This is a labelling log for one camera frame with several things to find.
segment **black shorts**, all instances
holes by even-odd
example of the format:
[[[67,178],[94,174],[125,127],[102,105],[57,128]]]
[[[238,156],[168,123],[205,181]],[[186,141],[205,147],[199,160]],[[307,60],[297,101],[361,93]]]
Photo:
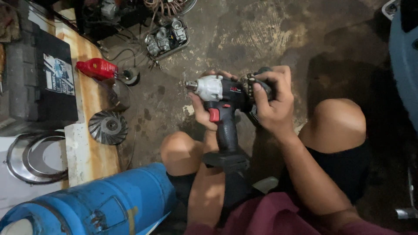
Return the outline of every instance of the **black shorts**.
[[[367,140],[358,147],[338,153],[320,153],[311,148],[307,149],[322,169],[347,195],[352,204],[355,204],[363,196],[372,155]],[[184,176],[167,174],[167,176],[176,189],[177,199],[187,207],[196,173]],[[278,186],[270,192],[293,191],[293,184],[285,168],[280,176]],[[225,176],[224,208],[220,223],[225,222],[229,213],[240,204],[262,195],[264,194],[248,184],[240,174],[227,174]]]

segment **hand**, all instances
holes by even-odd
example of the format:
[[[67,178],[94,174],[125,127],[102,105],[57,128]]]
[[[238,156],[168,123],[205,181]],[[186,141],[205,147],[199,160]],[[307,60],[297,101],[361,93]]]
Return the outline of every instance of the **hand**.
[[[255,83],[254,98],[260,124],[280,141],[293,131],[293,94],[289,66],[275,66],[272,72],[255,76],[260,81],[268,80],[276,87],[276,98],[268,102],[267,94],[260,84]]]
[[[237,76],[233,76],[230,73],[227,73],[225,71],[218,71],[215,72],[213,70],[209,70],[204,72],[200,77],[209,76],[209,75],[221,75],[224,78],[230,78],[232,80],[238,80]],[[200,99],[200,97],[193,92],[189,92],[188,96],[191,99],[191,104],[194,108],[194,115],[196,117],[196,121],[206,127],[206,129],[211,131],[216,131],[218,129],[218,126],[215,123],[212,123],[209,121],[210,114],[208,111],[206,111],[203,108],[203,100]]]

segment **maroon shirt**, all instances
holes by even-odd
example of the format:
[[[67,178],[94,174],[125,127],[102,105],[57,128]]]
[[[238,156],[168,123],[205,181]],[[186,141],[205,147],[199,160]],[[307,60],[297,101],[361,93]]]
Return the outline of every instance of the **maroon shirt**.
[[[230,215],[223,229],[215,230],[208,225],[192,224],[185,235],[320,235],[314,227],[302,219],[286,193],[270,193],[249,200]],[[399,235],[400,233],[379,227],[366,221],[346,224],[339,235]],[[418,235],[418,232],[403,233]]]

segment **blue gas cylinder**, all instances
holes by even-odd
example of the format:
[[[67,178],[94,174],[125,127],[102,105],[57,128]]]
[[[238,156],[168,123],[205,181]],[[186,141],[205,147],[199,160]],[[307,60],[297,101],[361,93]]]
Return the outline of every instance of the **blue gas cylinder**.
[[[0,231],[24,220],[34,235],[145,235],[175,201],[166,169],[152,163],[19,204],[1,219]]]

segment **red trigger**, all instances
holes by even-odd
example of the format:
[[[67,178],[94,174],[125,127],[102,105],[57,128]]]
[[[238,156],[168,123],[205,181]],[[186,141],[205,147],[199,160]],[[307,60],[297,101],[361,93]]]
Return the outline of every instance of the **red trigger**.
[[[219,122],[219,110],[214,109],[214,108],[209,108],[208,111],[210,114],[209,121],[212,123]]]

